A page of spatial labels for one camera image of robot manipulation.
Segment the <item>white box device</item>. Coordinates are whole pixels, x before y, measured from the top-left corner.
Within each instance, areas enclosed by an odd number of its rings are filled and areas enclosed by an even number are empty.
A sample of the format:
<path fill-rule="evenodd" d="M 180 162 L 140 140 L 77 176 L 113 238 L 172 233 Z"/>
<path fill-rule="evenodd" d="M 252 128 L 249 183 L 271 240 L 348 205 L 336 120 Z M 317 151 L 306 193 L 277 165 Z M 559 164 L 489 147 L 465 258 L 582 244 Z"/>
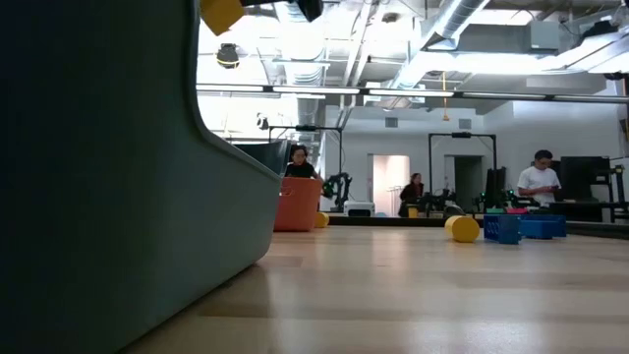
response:
<path fill-rule="evenodd" d="M 373 202 L 346 201 L 343 205 L 343 213 L 348 217 L 373 217 L 375 206 Z"/>

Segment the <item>black metal table frame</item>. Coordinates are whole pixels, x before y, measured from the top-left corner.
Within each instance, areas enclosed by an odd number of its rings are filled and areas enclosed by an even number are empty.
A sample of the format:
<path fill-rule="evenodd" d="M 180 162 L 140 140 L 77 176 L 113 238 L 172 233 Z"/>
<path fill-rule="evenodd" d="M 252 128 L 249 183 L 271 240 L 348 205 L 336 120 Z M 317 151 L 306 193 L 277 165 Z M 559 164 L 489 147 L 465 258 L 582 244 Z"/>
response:
<path fill-rule="evenodd" d="M 443 227 L 444 219 L 330 215 L 330 226 Z M 567 221 L 568 234 L 629 241 L 629 224 Z"/>

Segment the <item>black gantry frame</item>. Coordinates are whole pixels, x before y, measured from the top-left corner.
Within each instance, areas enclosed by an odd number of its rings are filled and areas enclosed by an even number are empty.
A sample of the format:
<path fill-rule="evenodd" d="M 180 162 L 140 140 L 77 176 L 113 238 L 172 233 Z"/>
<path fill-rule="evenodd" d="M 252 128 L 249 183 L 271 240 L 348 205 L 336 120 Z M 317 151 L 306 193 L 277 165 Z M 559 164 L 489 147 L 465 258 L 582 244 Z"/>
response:
<path fill-rule="evenodd" d="M 343 170 L 343 162 L 345 158 L 343 147 L 343 130 L 335 127 L 324 127 L 317 125 L 296 125 L 296 126 L 277 126 L 271 125 L 268 127 L 268 141 L 272 140 L 272 132 L 276 129 L 293 130 L 295 132 L 307 132 L 307 133 L 321 133 L 326 131 L 333 131 L 337 135 L 338 148 L 339 148 L 339 166 L 338 172 L 329 176 L 322 182 L 321 195 L 327 199 L 333 200 L 334 206 L 330 208 L 333 212 L 343 211 L 343 205 L 349 200 L 349 187 L 352 182 L 352 178 L 347 172 Z M 291 148 L 289 152 L 289 163 L 291 162 Z"/>
<path fill-rule="evenodd" d="M 431 132 L 428 133 L 428 160 L 429 160 L 429 192 L 433 193 L 434 192 L 434 179 L 433 179 L 433 143 L 432 140 L 434 137 L 447 137 L 447 138 L 451 138 L 451 139 L 471 139 L 471 138 L 476 138 L 477 140 L 479 140 L 481 143 L 483 143 L 486 148 L 489 149 L 489 151 L 491 152 L 491 166 L 490 166 L 490 170 L 495 171 L 497 169 L 497 136 L 496 134 L 478 134 L 478 133 L 471 133 L 471 132 L 464 132 L 464 131 L 459 131 L 459 132 L 452 132 L 452 133 L 437 133 L 437 132 Z M 485 144 L 484 139 L 490 139 L 491 140 L 491 146 L 487 146 Z"/>

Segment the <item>small orange plastic bin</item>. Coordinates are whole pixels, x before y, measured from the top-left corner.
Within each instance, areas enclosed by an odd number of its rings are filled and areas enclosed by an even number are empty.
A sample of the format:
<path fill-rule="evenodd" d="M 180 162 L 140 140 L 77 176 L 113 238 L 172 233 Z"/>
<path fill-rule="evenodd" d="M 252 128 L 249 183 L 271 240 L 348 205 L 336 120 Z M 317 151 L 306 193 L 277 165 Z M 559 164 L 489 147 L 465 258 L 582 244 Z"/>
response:
<path fill-rule="evenodd" d="M 316 179 L 282 179 L 274 220 L 275 232 L 309 232 L 315 227 L 322 183 Z"/>

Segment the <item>person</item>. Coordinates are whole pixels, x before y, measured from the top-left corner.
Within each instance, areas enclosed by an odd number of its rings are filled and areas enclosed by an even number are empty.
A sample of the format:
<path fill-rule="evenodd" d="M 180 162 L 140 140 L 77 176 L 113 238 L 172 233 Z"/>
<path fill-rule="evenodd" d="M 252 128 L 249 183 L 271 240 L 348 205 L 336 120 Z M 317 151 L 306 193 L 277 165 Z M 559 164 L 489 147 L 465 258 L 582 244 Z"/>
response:
<path fill-rule="evenodd" d="M 323 181 L 315 171 L 312 164 L 308 162 L 308 151 L 305 146 L 294 145 L 291 148 L 291 162 L 287 165 L 285 177 L 307 178 Z"/>
<path fill-rule="evenodd" d="M 400 207 L 398 215 L 406 218 L 408 216 L 408 205 L 414 205 L 424 194 L 424 183 L 421 173 L 411 175 L 410 182 L 403 188 L 400 193 Z"/>
<path fill-rule="evenodd" d="M 555 202 L 555 193 L 561 189 L 556 172 L 551 168 L 553 155 L 547 149 L 538 150 L 534 163 L 520 173 L 517 183 L 519 197 L 531 198 L 541 207 Z"/>

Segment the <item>black overhead crossbar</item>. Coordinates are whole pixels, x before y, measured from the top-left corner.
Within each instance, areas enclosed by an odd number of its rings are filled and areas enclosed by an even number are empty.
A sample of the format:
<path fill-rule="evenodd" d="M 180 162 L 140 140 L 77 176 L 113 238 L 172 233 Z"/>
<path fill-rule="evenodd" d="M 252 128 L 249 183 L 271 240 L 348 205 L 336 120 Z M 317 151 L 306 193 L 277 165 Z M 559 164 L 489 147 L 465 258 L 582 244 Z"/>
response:
<path fill-rule="evenodd" d="M 199 92 L 246 92 L 246 93 L 295 93 L 295 94 L 334 94 L 334 95 L 364 95 L 383 97 L 415 97 L 415 98 L 453 98 L 453 99 L 485 99 L 485 100 L 514 100 L 514 101 L 556 101 L 574 103 L 600 104 L 628 104 L 626 95 L 596 95 L 596 94 L 554 94 L 554 93 L 520 93 L 520 92 L 491 92 L 464 90 L 434 90 L 434 89 L 393 89 L 393 88 L 335 88 L 309 86 L 263 86 L 263 85 L 220 85 L 197 84 Z"/>

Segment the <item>black background cabinet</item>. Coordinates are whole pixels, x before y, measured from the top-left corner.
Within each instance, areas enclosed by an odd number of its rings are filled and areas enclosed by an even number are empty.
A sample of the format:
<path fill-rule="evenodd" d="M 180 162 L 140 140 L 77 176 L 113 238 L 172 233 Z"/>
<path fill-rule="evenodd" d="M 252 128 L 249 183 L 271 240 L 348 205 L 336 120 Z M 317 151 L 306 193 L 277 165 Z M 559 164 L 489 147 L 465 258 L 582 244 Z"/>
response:
<path fill-rule="evenodd" d="M 592 187 L 609 184 L 609 159 L 603 156 L 563 156 L 560 160 L 561 196 L 577 202 L 593 198 Z"/>

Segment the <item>silver ceiling duct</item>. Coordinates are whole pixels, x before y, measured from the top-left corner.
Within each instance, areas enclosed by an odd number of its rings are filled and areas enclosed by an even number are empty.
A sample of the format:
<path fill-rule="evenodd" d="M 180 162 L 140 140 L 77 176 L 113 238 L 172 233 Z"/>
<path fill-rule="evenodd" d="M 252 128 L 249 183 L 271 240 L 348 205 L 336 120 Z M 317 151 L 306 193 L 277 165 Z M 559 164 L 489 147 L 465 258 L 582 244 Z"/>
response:
<path fill-rule="evenodd" d="M 443 0 L 438 12 L 414 25 L 408 44 L 408 59 L 392 82 L 390 89 L 413 89 L 429 71 L 434 71 L 429 48 L 439 43 L 446 50 L 454 50 L 464 29 L 474 15 L 483 10 L 490 0 Z"/>

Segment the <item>blue toy block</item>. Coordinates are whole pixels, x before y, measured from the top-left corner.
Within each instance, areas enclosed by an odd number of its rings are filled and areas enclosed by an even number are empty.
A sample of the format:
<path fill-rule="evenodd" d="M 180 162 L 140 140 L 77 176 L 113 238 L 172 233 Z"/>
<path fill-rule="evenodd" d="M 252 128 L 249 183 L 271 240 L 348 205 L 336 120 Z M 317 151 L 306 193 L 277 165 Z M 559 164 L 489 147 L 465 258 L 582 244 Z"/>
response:
<path fill-rule="evenodd" d="M 532 220 L 550 223 L 546 234 L 551 237 L 566 237 L 566 217 L 558 214 L 534 214 Z"/>
<path fill-rule="evenodd" d="M 484 239 L 489 242 L 518 245 L 520 218 L 513 214 L 486 214 L 484 216 Z"/>

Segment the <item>teal plastic bin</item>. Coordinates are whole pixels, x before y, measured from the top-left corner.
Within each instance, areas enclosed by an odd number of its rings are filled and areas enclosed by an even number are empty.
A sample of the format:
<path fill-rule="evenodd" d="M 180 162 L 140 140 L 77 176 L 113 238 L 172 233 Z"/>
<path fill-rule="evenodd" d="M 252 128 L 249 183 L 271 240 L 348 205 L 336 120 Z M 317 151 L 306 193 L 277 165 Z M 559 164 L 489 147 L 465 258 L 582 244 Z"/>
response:
<path fill-rule="evenodd" d="M 0 0 L 0 354 L 115 354 L 267 251 L 280 177 L 211 133 L 199 0 Z"/>

